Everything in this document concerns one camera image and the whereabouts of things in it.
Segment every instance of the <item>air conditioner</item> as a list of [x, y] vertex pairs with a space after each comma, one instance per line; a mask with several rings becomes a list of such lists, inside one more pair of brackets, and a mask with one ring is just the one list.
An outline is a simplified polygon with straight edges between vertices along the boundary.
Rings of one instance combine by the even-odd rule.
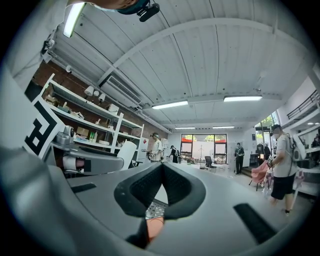
[[119, 78], [110, 75], [101, 86], [101, 90], [129, 108], [136, 108], [141, 103], [141, 99], [128, 88]]

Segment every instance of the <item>orange object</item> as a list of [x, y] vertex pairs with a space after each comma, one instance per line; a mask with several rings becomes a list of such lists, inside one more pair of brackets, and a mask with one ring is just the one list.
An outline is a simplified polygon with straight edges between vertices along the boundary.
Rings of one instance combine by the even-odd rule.
[[164, 227], [164, 218], [151, 218], [146, 220], [146, 225], [148, 229], [149, 242], [151, 242]]

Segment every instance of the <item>black shorts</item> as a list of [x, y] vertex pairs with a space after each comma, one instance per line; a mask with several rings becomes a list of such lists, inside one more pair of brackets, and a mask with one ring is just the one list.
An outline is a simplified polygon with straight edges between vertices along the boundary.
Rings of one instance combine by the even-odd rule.
[[273, 177], [273, 190], [271, 196], [282, 200], [285, 195], [292, 194], [296, 174], [289, 177]]

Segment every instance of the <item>man in white t-shirt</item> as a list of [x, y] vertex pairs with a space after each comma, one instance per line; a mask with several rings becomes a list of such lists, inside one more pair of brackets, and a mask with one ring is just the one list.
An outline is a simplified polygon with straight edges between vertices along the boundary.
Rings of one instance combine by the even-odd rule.
[[150, 137], [152, 137], [154, 140], [154, 144], [152, 146], [152, 152], [150, 153], [151, 154], [151, 157], [150, 157], [151, 163], [160, 162], [163, 149], [162, 149], [162, 143], [159, 140], [159, 134], [154, 132], [150, 135]]
[[272, 136], [277, 140], [277, 143], [276, 157], [268, 163], [270, 167], [274, 167], [271, 204], [276, 205], [278, 200], [285, 199], [285, 214], [289, 215], [293, 202], [293, 185], [298, 166], [293, 161], [290, 135], [284, 133], [279, 124], [275, 124], [272, 127]]

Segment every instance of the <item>camera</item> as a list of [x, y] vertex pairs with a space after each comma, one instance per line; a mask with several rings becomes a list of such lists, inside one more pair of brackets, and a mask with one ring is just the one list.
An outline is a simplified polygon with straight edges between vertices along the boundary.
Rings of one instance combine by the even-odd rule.
[[151, 4], [150, 0], [139, 0], [134, 6], [117, 10], [124, 15], [137, 14], [141, 22], [145, 22], [160, 11], [158, 3]]

